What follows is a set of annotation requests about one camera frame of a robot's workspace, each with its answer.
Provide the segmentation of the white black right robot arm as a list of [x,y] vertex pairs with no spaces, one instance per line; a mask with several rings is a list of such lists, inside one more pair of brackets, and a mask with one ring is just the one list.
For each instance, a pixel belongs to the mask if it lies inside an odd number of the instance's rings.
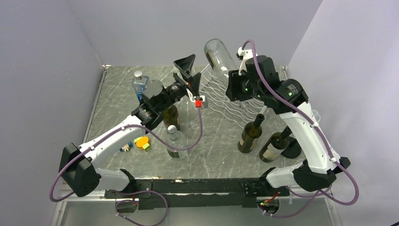
[[245,59],[243,69],[229,71],[227,97],[231,101],[252,98],[264,102],[291,129],[306,159],[297,165],[267,170],[260,191],[272,195],[279,187],[298,185],[313,192],[332,185],[341,169],[333,163],[322,138],[312,124],[312,109],[301,84],[294,79],[280,80],[273,60],[265,55]]

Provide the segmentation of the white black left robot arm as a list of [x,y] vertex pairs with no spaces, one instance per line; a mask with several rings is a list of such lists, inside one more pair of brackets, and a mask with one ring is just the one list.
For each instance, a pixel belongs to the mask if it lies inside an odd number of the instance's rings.
[[134,194],[135,178],[125,169],[105,170],[100,166],[110,155],[128,144],[133,139],[150,133],[165,146],[176,151],[187,151],[196,146],[200,138],[188,147],[173,147],[152,131],[162,121],[162,112],[180,101],[184,96],[190,98],[197,109],[199,129],[203,129],[201,109],[205,97],[200,96],[201,73],[192,75],[195,54],[174,61],[179,74],[174,73],[175,82],[165,87],[159,80],[147,83],[142,92],[142,103],[131,112],[120,124],[101,136],[75,145],[70,143],[63,148],[56,179],[62,178],[72,192],[61,198],[53,196],[55,185],[52,185],[49,197],[53,202],[60,202],[71,195],[84,197],[97,189],[111,189],[122,197],[128,198]]

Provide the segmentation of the dark olive wine bottle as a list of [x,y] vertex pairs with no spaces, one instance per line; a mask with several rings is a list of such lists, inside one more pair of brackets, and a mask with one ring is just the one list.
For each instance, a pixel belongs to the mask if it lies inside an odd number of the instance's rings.
[[176,126],[177,130],[180,131],[180,119],[176,105],[171,105],[169,108],[162,111],[162,117],[165,129],[168,129],[169,126],[174,125]]

